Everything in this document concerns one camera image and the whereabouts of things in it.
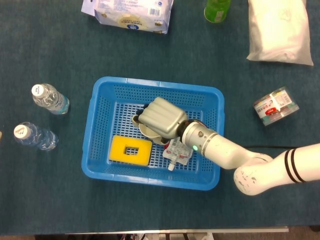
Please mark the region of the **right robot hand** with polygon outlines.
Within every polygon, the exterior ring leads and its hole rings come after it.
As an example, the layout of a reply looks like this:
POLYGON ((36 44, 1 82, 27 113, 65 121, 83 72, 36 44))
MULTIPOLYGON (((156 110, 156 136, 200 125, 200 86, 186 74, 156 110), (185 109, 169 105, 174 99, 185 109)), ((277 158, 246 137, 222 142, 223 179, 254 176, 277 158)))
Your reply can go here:
POLYGON ((184 110, 166 99, 156 97, 137 110, 131 120, 145 137, 164 146, 178 137, 178 127, 188 120, 188 116, 184 110))

